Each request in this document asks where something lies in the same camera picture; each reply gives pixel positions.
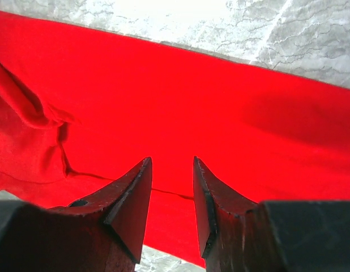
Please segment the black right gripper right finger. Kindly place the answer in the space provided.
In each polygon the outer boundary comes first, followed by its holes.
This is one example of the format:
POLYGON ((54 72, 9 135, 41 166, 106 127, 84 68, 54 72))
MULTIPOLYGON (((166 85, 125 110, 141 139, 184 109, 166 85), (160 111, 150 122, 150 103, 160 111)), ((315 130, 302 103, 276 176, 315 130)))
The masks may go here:
POLYGON ((207 271, 350 271, 350 201, 255 203, 193 161, 207 271))

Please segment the bright red t-shirt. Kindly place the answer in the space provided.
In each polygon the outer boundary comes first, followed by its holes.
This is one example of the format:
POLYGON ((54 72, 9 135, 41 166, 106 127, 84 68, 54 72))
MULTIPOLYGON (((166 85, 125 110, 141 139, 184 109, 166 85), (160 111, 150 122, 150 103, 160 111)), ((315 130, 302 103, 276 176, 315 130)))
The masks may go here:
POLYGON ((144 242, 203 265, 195 156, 255 202, 350 200, 350 90, 0 11, 0 190, 64 206, 151 157, 144 242))

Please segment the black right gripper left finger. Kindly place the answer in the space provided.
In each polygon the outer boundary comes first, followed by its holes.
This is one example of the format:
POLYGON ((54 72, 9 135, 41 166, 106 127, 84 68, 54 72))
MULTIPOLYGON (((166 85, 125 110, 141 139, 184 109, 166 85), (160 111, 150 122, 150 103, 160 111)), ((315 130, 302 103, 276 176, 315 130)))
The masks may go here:
POLYGON ((134 271, 140 263, 152 160, 69 206, 0 200, 0 271, 134 271))

